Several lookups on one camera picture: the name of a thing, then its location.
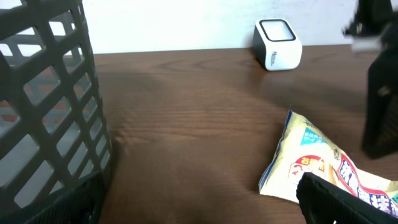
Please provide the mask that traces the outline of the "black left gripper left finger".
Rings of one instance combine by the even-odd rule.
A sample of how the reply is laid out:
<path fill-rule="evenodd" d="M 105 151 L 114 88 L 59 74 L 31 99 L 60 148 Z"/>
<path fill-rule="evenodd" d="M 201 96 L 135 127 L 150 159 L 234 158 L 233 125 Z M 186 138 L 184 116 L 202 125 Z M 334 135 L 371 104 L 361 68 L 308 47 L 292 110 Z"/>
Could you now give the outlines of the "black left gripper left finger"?
<path fill-rule="evenodd" d="M 98 223 L 106 189 L 102 174 L 90 174 L 70 189 L 23 208 L 19 223 Z"/>

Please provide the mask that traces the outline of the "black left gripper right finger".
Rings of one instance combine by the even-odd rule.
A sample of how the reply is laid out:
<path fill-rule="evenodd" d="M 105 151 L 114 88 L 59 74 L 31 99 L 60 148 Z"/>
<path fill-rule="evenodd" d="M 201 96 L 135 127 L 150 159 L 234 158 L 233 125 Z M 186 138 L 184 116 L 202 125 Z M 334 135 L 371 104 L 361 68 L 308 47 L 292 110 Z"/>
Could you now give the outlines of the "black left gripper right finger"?
<path fill-rule="evenodd" d="M 303 174 L 296 196 L 309 224 L 397 224 L 397 218 L 311 172 Z"/>

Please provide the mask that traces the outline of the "yellow white snack bag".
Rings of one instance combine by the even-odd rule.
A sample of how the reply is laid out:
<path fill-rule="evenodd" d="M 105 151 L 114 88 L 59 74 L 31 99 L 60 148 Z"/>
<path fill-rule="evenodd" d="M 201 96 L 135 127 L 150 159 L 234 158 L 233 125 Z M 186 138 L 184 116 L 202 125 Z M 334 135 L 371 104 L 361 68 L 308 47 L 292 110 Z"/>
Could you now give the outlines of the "yellow white snack bag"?
<path fill-rule="evenodd" d="M 373 207 L 397 216 L 397 182 L 358 169 L 348 155 L 306 117 L 289 111 L 259 193 L 298 202 L 302 176 L 311 172 Z"/>

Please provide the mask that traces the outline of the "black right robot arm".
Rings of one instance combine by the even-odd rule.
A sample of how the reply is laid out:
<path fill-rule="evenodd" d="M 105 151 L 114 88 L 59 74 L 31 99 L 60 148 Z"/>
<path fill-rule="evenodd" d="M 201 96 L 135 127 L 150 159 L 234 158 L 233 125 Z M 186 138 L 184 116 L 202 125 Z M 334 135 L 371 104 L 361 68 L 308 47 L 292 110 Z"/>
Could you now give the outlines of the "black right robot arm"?
<path fill-rule="evenodd" d="M 368 68 L 363 151 L 372 159 L 397 152 L 397 9 L 390 0 L 359 0 L 343 34 L 352 50 L 378 51 Z"/>

